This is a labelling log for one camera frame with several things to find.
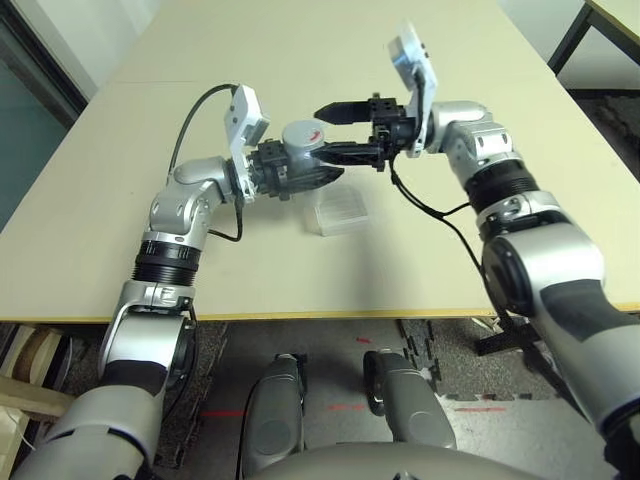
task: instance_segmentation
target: table edge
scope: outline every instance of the table edge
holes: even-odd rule
[[[630,27],[626,26],[619,20],[613,13],[609,12],[602,5],[599,5],[597,0],[585,0],[585,3],[594,10],[597,10],[600,15],[606,18],[609,23],[614,25],[621,33],[629,37],[630,40],[640,45],[640,35],[636,34]]]
[[[623,312],[640,312],[640,302],[616,303]],[[249,321],[249,320],[305,320],[305,319],[354,319],[354,318],[459,318],[493,317],[489,308],[434,308],[425,310],[350,310],[310,312],[248,312],[200,314],[198,320],[205,322]],[[0,322],[15,323],[59,323],[100,324],[109,323],[110,317],[0,317]]]

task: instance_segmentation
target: white wall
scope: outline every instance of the white wall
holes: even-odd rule
[[[90,99],[165,0],[12,0]]]
[[[115,71],[164,1],[12,0],[87,99]],[[545,61],[583,4],[496,1]],[[640,66],[592,28],[559,79],[567,88],[640,88]]]
[[[640,5],[640,0],[626,1]],[[498,0],[498,3],[545,61],[551,58],[584,4],[583,0]],[[558,78],[567,88],[638,89],[640,66],[590,28]]]

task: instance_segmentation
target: ribbed black joint ring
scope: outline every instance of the ribbed black joint ring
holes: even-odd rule
[[[143,241],[132,278],[190,287],[198,271],[200,250],[176,243]]]
[[[500,200],[538,190],[535,179],[520,160],[506,160],[479,171],[464,186],[469,203],[480,213]]]

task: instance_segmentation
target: metal table frame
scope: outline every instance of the metal table frame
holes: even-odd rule
[[[560,73],[590,27],[595,27],[631,60],[640,65],[640,38],[633,32],[621,29],[597,8],[585,3],[549,60],[548,65],[553,73],[556,75]]]

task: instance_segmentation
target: black cable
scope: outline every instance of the black cable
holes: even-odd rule
[[[186,135],[187,130],[189,129],[191,120],[193,120],[193,117],[195,116],[198,109],[209,97],[212,97],[216,93],[222,92],[224,90],[230,90],[231,94],[233,95],[234,92],[236,91],[236,88],[238,88],[238,86],[232,83],[223,83],[221,85],[216,85],[215,87],[210,88],[209,90],[204,92],[200,96],[200,98],[198,98],[196,103],[193,104],[193,107],[191,107],[191,110],[189,110],[187,117],[184,119],[184,122],[182,123],[182,128],[180,129],[180,133],[178,134],[176,145],[173,147],[173,153],[171,153],[171,160],[169,161],[169,170],[167,172],[168,175],[171,174],[171,172],[176,166],[176,162],[178,161],[178,154],[180,153],[180,147],[182,147],[182,141],[184,140],[184,136]],[[210,233],[211,235],[215,235],[216,237],[229,240],[230,242],[239,242],[242,239],[242,232],[243,232],[242,207],[244,203],[238,200],[239,197],[240,195],[236,194],[235,208],[236,208],[236,224],[238,227],[238,233],[236,234],[236,236],[232,237],[231,235],[228,235],[223,232],[219,232],[218,230],[208,230],[208,233]]]
[[[448,217],[449,215],[453,215],[454,213],[459,212],[460,210],[462,210],[463,208],[467,208],[470,207],[471,204],[469,202],[463,203],[462,205],[458,205],[456,208],[452,208],[451,210],[448,210],[444,213],[445,217]]]
[[[199,354],[200,346],[199,346],[199,343],[198,343],[198,319],[196,317],[196,311],[193,308],[193,304],[191,304],[191,306],[189,307],[189,317],[191,318],[191,321],[193,322],[193,343],[194,343],[194,345],[193,345],[193,359],[191,360],[191,368],[189,368],[189,372],[187,372],[187,378],[184,380],[184,383],[182,384],[182,387],[180,387],[180,392],[178,392],[178,394],[176,395],[176,398],[174,398],[173,402],[171,402],[171,406],[167,409],[167,411],[162,416],[162,421],[163,422],[167,418],[169,418],[171,416],[171,414],[173,413],[173,411],[175,410],[176,406],[178,405],[178,403],[180,402],[180,400],[184,396],[185,391],[187,390],[187,388],[191,384],[191,380],[193,378],[193,374],[194,374],[195,370],[198,368],[198,361],[199,361],[199,357],[200,357],[200,354]]]
[[[200,106],[205,102],[207,98],[215,95],[218,92],[222,92],[223,90],[230,90],[231,94],[233,95],[236,88],[238,88],[238,86],[232,83],[223,83],[221,85],[216,85],[215,87],[210,88],[209,90],[204,92],[200,96],[200,98],[196,101],[196,103],[193,104],[193,107],[191,107],[191,110],[189,110],[187,117],[184,119],[184,122],[182,123],[182,128],[180,129],[180,133],[178,134],[176,145],[175,147],[173,147],[173,153],[171,154],[171,161],[169,162],[169,171],[167,173],[170,174],[171,171],[176,166],[176,162],[178,161],[178,153],[180,153],[180,147],[182,146],[182,141],[184,140],[184,136],[187,133],[187,129],[189,128],[189,124],[191,123],[191,120],[193,119],[194,115],[196,114]]]
[[[236,226],[238,233],[236,233],[235,237],[228,235],[226,233],[219,232],[218,230],[207,230],[207,233],[211,235],[215,235],[216,237],[224,238],[225,240],[229,240],[230,242],[239,242],[242,240],[242,233],[244,231],[244,223],[242,221],[242,208],[244,206],[244,201],[242,200],[240,194],[236,195],[235,208],[236,208]]]
[[[513,319],[511,318],[507,310],[503,308],[502,305],[500,305],[496,301],[491,291],[491,286],[489,285],[486,272],[483,266],[480,264],[480,262],[476,258],[476,255],[471,249],[471,246],[469,245],[469,242],[467,241],[467,239],[464,237],[462,232],[460,232],[460,230],[458,230],[458,228],[455,225],[453,225],[446,218],[444,218],[447,215],[451,215],[461,210],[462,208],[468,206],[469,204],[467,203],[467,204],[460,205],[452,210],[449,210],[448,212],[440,212],[438,210],[435,210],[434,208],[429,207],[428,205],[420,201],[420,199],[418,199],[413,193],[411,193],[411,191],[409,191],[409,189],[404,185],[404,183],[402,182],[402,180],[398,176],[398,173],[395,170],[394,163],[395,163],[395,159],[392,159],[389,161],[389,168],[391,170],[391,182],[396,186],[396,188],[400,191],[400,193],[412,205],[422,210],[431,218],[444,223],[446,226],[448,226],[451,230],[455,232],[455,234],[458,236],[458,238],[462,242],[462,245],[464,246],[465,250],[467,251],[469,258],[473,262],[474,267],[478,271],[480,278],[482,279],[482,284],[487,292],[489,301],[491,302],[491,305],[493,306],[493,309],[495,310],[496,315],[500,319],[500,325],[502,326],[504,331],[507,334],[513,336],[518,346],[522,349],[525,357],[529,360],[530,364],[554,388],[556,393],[561,398],[563,398],[569,405],[571,405],[571,407],[573,407],[574,410],[576,410],[580,415],[584,417],[584,414],[582,413],[582,411],[580,410],[580,407],[578,406],[577,402],[573,398],[573,395],[571,394],[571,391],[567,387],[567,384],[565,383],[565,381],[553,370],[551,365],[549,365],[549,362],[547,362],[545,358],[542,356],[542,354],[540,353],[540,350],[538,350],[538,348],[532,342],[530,342],[527,338],[525,338],[525,336],[522,334],[522,332],[520,332],[520,330],[518,330],[518,328],[516,327],[515,323],[513,322]]]

